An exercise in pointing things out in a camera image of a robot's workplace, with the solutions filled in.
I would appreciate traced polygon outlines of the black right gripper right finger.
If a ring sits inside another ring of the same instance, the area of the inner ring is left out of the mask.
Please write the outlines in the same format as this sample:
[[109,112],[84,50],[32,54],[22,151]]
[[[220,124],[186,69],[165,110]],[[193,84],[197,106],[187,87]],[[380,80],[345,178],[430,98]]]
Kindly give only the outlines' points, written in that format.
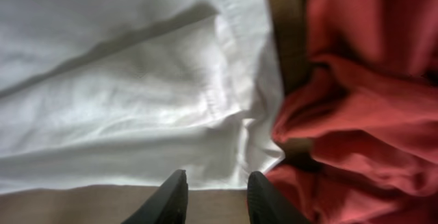
[[248,178],[247,205],[251,224],[311,223],[259,171]]

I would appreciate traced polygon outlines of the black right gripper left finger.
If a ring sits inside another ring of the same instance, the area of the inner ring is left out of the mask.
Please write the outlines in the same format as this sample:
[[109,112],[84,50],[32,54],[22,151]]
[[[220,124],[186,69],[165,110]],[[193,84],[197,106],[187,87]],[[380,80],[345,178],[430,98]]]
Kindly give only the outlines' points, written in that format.
[[184,224],[187,208],[187,177],[178,169],[122,224]]

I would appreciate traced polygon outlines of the red printed t-shirt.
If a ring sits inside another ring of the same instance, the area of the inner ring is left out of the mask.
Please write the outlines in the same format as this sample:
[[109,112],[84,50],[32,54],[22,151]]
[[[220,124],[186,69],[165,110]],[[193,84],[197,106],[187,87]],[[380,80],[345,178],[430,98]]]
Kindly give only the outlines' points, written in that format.
[[436,223],[437,0],[307,0],[307,26],[272,136],[321,167],[268,179],[314,223]]

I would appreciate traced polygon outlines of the white t-shirt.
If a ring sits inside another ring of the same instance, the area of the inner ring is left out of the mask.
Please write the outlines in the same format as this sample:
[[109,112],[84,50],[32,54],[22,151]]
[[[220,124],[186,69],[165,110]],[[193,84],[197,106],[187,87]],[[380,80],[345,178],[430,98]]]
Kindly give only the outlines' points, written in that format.
[[267,0],[1,0],[1,192],[242,189],[283,158]]

